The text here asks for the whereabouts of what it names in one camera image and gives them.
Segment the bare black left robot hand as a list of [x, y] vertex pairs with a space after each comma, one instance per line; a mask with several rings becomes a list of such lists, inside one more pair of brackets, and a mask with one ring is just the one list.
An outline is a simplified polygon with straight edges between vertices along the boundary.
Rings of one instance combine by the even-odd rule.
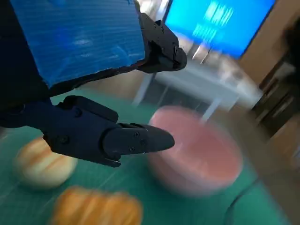
[[118, 122], [88, 98], [51, 98], [85, 83], [139, 70], [179, 71], [187, 56], [162, 21], [134, 0], [3, 0], [0, 125], [32, 127], [53, 152], [111, 167], [123, 155], [174, 146], [170, 133]]

